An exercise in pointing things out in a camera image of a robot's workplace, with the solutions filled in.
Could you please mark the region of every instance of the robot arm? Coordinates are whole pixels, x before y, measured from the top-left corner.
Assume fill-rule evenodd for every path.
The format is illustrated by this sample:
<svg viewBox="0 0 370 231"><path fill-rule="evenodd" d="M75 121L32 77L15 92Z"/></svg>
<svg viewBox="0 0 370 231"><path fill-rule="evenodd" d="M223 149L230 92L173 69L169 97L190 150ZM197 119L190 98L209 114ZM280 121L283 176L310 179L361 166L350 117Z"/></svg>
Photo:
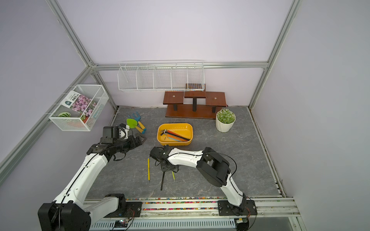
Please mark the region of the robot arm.
<svg viewBox="0 0 370 231"><path fill-rule="evenodd" d="M231 176L229 162L215 150L207 147L203 151L193 152L178 148L170 149L166 145L164 149L154 147L150 156L160 162L163 172L177 171L179 165L197 168L209 183L221 188L235 215L244 212L246 196L236 186Z"/></svg>
<svg viewBox="0 0 370 231"><path fill-rule="evenodd" d="M82 209L89 189L112 156L117 152L126 154L146 140L141 136L129 136L128 131L124 124L104 127L100 143L91 146L72 180L52 203L44 203L38 210L42 231L54 231L59 228L65 231L89 230L91 224L118 208L125 208L123 194L109 194L103 200Z"/></svg>

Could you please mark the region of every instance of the green succulent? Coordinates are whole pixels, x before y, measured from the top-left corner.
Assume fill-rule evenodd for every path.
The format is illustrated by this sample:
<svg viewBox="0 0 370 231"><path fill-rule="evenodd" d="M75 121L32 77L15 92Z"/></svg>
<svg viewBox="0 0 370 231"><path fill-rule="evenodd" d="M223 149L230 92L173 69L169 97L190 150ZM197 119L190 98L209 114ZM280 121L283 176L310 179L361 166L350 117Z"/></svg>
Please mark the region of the green succulent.
<svg viewBox="0 0 370 231"><path fill-rule="evenodd" d="M221 109L216 116L221 123L229 124L235 121L235 115L229 109Z"/></svg>

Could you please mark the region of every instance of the yellow plastic tray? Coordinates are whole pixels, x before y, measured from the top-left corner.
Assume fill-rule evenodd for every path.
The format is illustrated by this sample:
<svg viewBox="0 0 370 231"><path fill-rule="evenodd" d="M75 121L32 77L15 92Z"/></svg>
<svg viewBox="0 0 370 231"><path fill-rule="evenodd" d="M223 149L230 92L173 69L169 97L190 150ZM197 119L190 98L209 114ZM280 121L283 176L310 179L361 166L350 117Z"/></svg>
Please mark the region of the yellow plastic tray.
<svg viewBox="0 0 370 231"><path fill-rule="evenodd" d="M164 139L166 136L161 136L161 131L167 129L173 131L174 133L183 136L185 138L190 139L189 141L180 142L175 141L167 138ZM169 145L169 146L184 146L189 145L193 140L193 127L188 123L164 123L158 128L157 132L157 140L161 143L161 145Z"/></svg>

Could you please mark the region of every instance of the white wall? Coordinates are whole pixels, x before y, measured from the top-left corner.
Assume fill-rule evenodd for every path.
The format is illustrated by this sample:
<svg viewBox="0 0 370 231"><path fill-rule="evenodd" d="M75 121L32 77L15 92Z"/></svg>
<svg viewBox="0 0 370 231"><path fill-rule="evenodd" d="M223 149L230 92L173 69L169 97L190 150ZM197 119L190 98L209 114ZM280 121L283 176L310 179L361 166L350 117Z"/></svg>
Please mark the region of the white wall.
<svg viewBox="0 0 370 231"><path fill-rule="evenodd" d="M0 2L0 54L1 162L85 66L45 0Z"/></svg>
<svg viewBox="0 0 370 231"><path fill-rule="evenodd" d="M121 106L165 106L164 92L121 92L117 83L118 71L100 71L114 102ZM229 106L248 105L262 68L205 69L206 91L225 92ZM192 99L184 99L185 104L192 104ZM205 99L198 99L198 104L205 104Z"/></svg>
<svg viewBox="0 0 370 231"><path fill-rule="evenodd" d="M292 0L59 0L95 63L265 61Z"/></svg>
<svg viewBox="0 0 370 231"><path fill-rule="evenodd" d="M303 1L253 114L308 231L368 230L369 1Z"/></svg>
<svg viewBox="0 0 370 231"><path fill-rule="evenodd" d="M45 130L0 187L1 230L41 230L38 209L69 183L112 115L106 105L91 132L62 132L54 124Z"/></svg>

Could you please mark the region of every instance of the white wire basket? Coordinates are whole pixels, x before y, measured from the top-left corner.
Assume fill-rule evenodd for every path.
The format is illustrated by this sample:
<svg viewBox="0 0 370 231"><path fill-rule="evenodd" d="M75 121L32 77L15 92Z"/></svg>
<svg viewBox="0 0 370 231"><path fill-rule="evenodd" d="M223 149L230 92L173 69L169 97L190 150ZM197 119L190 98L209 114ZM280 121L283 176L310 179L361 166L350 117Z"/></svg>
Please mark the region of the white wire basket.
<svg viewBox="0 0 370 231"><path fill-rule="evenodd" d="M121 91L204 91L203 62L120 62Z"/></svg>
<svg viewBox="0 0 370 231"><path fill-rule="evenodd" d="M109 97L102 85L79 84L73 88L73 91L92 99L89 106L92 102L96 102L96 106L91 112L91 115L88 118L86 117L89 106L81 114L63 105L58 105L58 107L49 116L49 119L62 131L89 132L94 126ZM58 115L62 112L70 113L71 117L59 117Z"/></svg>

